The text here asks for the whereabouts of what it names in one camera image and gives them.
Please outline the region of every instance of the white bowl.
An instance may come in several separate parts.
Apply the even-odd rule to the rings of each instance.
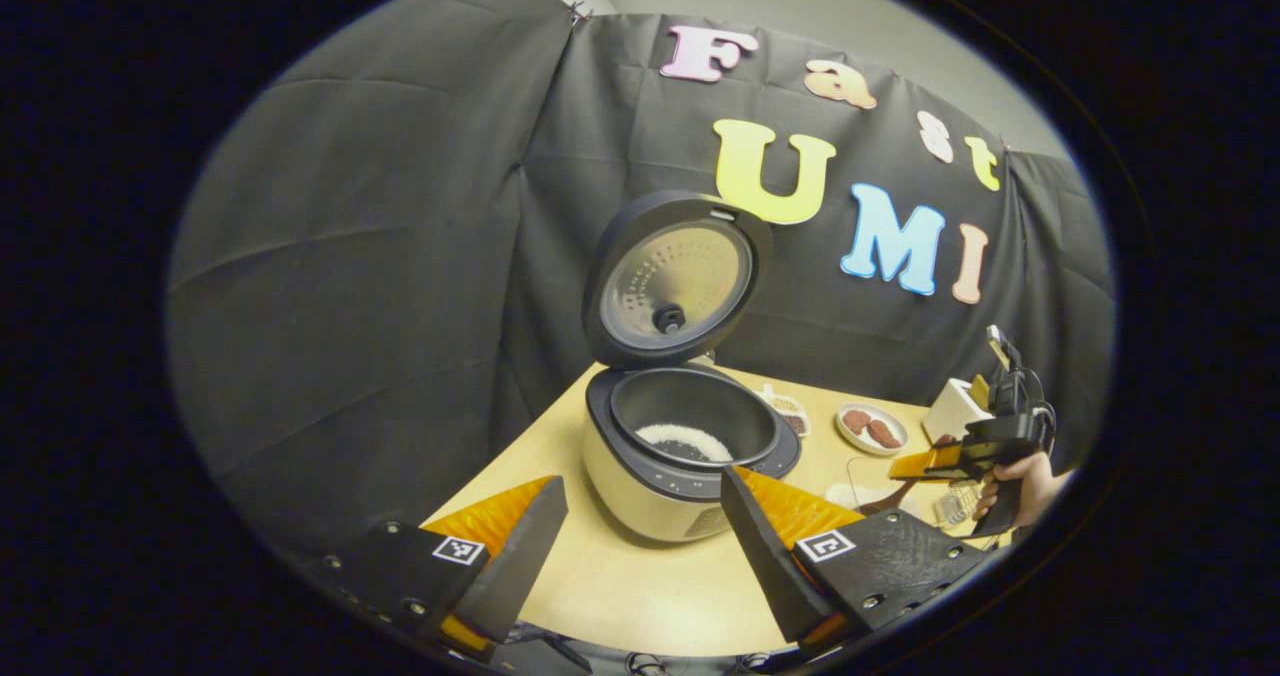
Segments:
[[[888,426],[888,433],[893,434],[893,438],[897,439],[897,443],[901,446],[897,448],[884,448],[876,443],[876,439],[870,437],[867,429],[863,429],[861,434],[850,431],[849,426],[845,425],[845,414],[854,410],[865,412],[868,416],[873,417],[873,420],[878,419],[883,421],[884,425]],[[836,412],[836,429],[840,431],[840,435],[845,437],[845,440],[855,444],[855,447],[865,451],[867,453],[874,453],[876,456],[893,456],[906,448],[906,426],[902,426],[896,417],[890,416],[887,411],[883,411],[883,408],[877,408],[868,403],[846,403],[841,406],[840,411]]]

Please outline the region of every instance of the white plate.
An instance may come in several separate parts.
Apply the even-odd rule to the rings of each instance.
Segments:
[[[878,499],[888,498],[897,492],[897,485],[891,485],[883,489],[868,489],[867,487],[858,487],[855,489],[849,484],[832,484],[832,487],[827,489],[827,494],[822,498],[828,499],[831,503],[836,503],[836,506],[842,506],[849,511],[856,511],[860,504],[874,503]],[[897,507],[925,524],[936,521],[932,516],[925,519],[924,512],[920,510],[919,504],[915,503],[914,497],[915,494],[909,492],[905,497],[902,497]]]
[[[863,429],[861,435],[850,431],[849,426],[845,426],[845,414],[852,410],[864,411],[872,417],[872,420],[878,419],[883,421],[884,425],[888,426],[888,433],[893,434],[893,438],[897,439],[897,443],[901,446],[897,448],[884,448],[876,443],[876,439],[870,437],[867,429]],[[906,428],[902,426],[896,417],[892,417],[888,412],[883,411],[883,408],[877,408],[868,403],[846,403],[841,406],[840,411],[836,412],[836,429],[842,437],[845,437],[845,440],[855,444],[855,447],[865,451],[867,453],[874,453],[876,456],[893,456],[906,448]]]

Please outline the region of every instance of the blue letter m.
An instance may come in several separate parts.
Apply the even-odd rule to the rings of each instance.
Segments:
[[[884,280],[892,280],[906,261],[899,284],[904,289],[931,296],[933,293],[933,261],[938,255],[938,234],[947,220],[932,207],[918,206],[906,225],[899,228],[897,215],[888,193],[873,184],[854,184],[858,198],[858,230],[854,248],[840,260],[840,270],[869,279],[876,275],[872,251],[879,252]]]

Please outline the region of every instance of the rice cooker lid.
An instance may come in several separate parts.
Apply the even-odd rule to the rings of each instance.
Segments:
[[[684,189],[635,198],[604,229],[582,297],[600,364],[672,366],[716,347],[741,318],[773,248],[769,227]]]

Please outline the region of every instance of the wooden table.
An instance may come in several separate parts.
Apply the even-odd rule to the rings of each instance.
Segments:
[[[522,621],[572,639],[664,656],[714,657],[787,648],[732,530],[687,544],[660,544],[632,534],[608,512],[581,457],[584,435],[594,434],[586,415],[586,383],[600,369],[590,366],[428,521],[539,476],[562,475],[568,517],[520,612]],[[929,447],[920,426],[925,407],[717,369],[751,390],[772,384],[776,394],[805,407],[812,433],[801,439],[800,461],[783,481],[819,497],[837,483],[852,481],[868,489],[900,485],[886,476],[892,457],[868,455],[838,434],[835,417],[844,403],[882,407],[901,421],[910,438],[897,456]],[[942,484],[919,484],[910,492],[927,521],[933,520],[931,504],[945,490]],[[970,521],[948,533],[960,536],[972,527]]]

